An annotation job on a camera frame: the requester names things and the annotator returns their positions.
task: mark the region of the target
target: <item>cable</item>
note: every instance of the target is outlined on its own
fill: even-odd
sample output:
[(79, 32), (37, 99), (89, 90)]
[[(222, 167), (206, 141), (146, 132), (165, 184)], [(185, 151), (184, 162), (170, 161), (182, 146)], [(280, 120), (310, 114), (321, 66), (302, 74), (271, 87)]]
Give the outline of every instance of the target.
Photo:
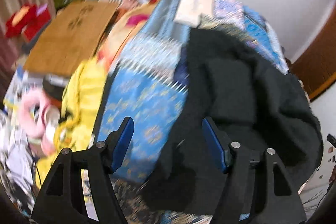
[(312, 196), (310, 199), (308, 199), (306, 202), (302, 203), (302, 205), (305, 205), (306, 203), (309, 203), (315, 199), (317, 199), (320, 195), (322, 195), (322, 192), (323, 190), (321, 190), (320, 192), (318, 192), (317, 194), (315, 194), (314, 196)]
[(37, 174), (39, 175), (40, 187), (42, 187), (42, 182), (41, 182), (40, 172), (39, 172), (39, 170), (38, 170), (38, 168), (37, 168), (37, 163), (36, 163), (35, 160), (33, 160), (33, 161), (34, 161), (34, 164), (35, 164), (35, 168), (36, 168)]
[(319, 207), (319, 205), (320, 205), (320, 203), (321, 203), (321, 201), (322, 201), (322, 199), (326, 196), (326, 194), (327, 194), (328, 192), (326, 192), (325, 194), (324, 194), (324, 196), (321, 198), (321, 200), (320, 200), (320, 202), (319, 202), (319, 204), (317, 204), (317, 207), (316, 207), (316, 209)]

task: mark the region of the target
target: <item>black wire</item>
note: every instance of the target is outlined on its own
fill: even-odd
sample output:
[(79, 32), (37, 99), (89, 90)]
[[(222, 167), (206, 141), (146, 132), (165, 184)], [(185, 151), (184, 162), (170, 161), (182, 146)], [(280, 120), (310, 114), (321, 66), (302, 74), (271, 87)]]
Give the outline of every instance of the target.
[(321, 194), (322, 191), (323, 191), (323, 190), (321, 190), (321, 191), (318, 192), (317, 194), (313, 195), (313, 196), (312, 196), (310, 199), (308, 199), (306, 202), (302, 203), (302, 205), (305, 205), (306, 203), (309, 203), (309, 202), (311, 202), (311, 201), (317, 199), (320, 195), (322, 195), (322, 194)]
[(34, 163), (34, 165), (35, 165), (37, 174), (39, 175), (40, 188), (41, 188), (41, 187), (42, 187), (42, 182), (41, 182), (40, 172), (39, 172), (39, 170), (38, 170), (38, 168), (37, 168), (37, 162), (36, 162), (36, 160), (35, 160), (34, 157), (33, 157), (33, 152), (32, 152), (32, 149), (31, 149), (31, 147), (30, 147), (29, 145), (28, 145), (28, 148), (29, 148), (29, 150), (30, 150), (30, 155), (31, 155), (31, 158), (32, 158), (33, 163)]
[(320, 203), (321, 203), (321, 201), (322, 201), (322, 199), (326, 196), (326, 194), (327, 194), (328, 192), (326, 192), (325, 194), (324, 194), (324, 196), (321, 198), (321, 200), (320, 200), (320, 202), (319, 202), (319, 204), (317, 204), (317, 207), (316, 207), (316, 209), (319, 207), (319, 205), (320, 205)]
[(39, 172), (39, 170), (38, 170), (38, 168), (37, 168), (37, 163), (36, 163), (35, 160), (33, 160), (33, 161), (34, 161), (34, 163), (35, 163), (35, 168), (36, 168), (37, 174), (39, 175), (40, 187), (42, 187), (42, 182), (41, 182), (40, 172)]

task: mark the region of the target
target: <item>yellow fabric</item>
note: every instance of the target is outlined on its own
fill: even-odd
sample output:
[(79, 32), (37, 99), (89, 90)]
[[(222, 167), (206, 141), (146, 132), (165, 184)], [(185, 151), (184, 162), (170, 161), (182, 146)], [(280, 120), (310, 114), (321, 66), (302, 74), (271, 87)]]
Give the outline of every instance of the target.
[[(102, 65), (97, 64), (96, 58), (82, 62), (71, 76), (63, 93), (61, 117), (65, 117), (66, 110), (72, 113), (73, 117), (69, 117), (56, 129), (54, 135), (56, 153), (37, 162), (42, 183), (58, 153), (64, 147), (70, 147), (72, 151), (87, 149), (106, 77), (107, 73)], [(65, 138), (61, 141), (63, 130), (65, 130)], [(40, 178), (36, 172), (35, 181), (39, 188), (41, 188)]]

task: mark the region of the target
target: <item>blue patterned fabric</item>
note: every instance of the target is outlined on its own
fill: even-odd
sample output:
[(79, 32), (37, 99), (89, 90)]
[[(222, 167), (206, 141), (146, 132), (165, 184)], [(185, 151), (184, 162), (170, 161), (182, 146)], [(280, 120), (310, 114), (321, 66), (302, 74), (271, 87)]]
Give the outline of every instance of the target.
[(155, 34), (159, 39), (186, 43), (190, 27), (173, 21), (180, 0), (161, 0), (139, 33)]
[(266, 30), (265, 20), (261, 15), (259, 15), (258, 12), (254, 11), (253, 9), (249, 8), (246, 5), (244, 5), (243, 8), (244, 8), (245, 15), (248, 15), (250, 18), (255, 20)]
[(254, 45), (257, 52), (264, 58), (272, 61), (281, 72), (287, 73), (288, 67), (285, 65), (283, 57), (281, 58), (271, 45), (265, 21), (257, 12), (247, 6), (244, 6), (244, 9), (246, 31), (252, 38), (257, 40), (256, 43), (258, 45)]
[(110, 89), (97, 141), (105, 141), (126, 116), (134, 134), (122, 166), (114, 176), (143, 183), (153, 171), (169, 131), (182, 111), (186, 92), (144, 73), (120, 68)]
[(120, 54), (121, 63), (144, 67), (170, 81), (180, 59), (181, 45), (179, 42), (140, 33), (125, 45)]
[(224, 19), (223, 23), (233, 24), (245, 30), (244, 10), (241, 2), (236, 0), (214, 0), (214, 15)]
[(282, 53), (282, 49), (281, 49), (277, 34), (268, 22), (265, 22), (265, 24), (266, 24), (267, 33), (268, 33), (269, 41), (273, 49), (273, 52), (278, 55), (278, 58), (280, 60), (280, 64), (277, 66), (277, 68), (283, 74), (286, 74), (288, 72), (288, 65)]

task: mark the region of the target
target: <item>pink fabric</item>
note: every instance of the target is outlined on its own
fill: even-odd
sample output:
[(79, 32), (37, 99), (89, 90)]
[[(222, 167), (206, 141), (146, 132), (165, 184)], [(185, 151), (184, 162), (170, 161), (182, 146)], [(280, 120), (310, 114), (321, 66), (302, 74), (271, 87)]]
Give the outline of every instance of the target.
[(36, 10), (36, 16), (38, 17), (39, 15), (41, 15), (41, 13), (43, 13), (47, 8), (48, 4), (43, 4), (40, 7), (38, 7)]
[[(17, 118), (25, 130), (26, 134), (31, 138), (42, 138), (45, 132), (45, 123), (43, 121), (43, 113), (45, 108), (51, 104), (49, 98), (41, 89), (30, 90), (22, 96), (21, 104), (17, 112)], [(30, 110), (36, 105), (40, 106), (39, 117), (37, 123), (31, 117)]]
[(149, 18), (149, 15), (145, 15), (145, 14), (131, 16), (126, 23), (126, 26), (127, 27), (136, 26), (138, 25), (139, 22), (147, 20), (148, 18)]
[(41, 149), (46, 156), (50, 156), (56, 151), (54, 143), (51, 143), (45, 134), (42, 137)]

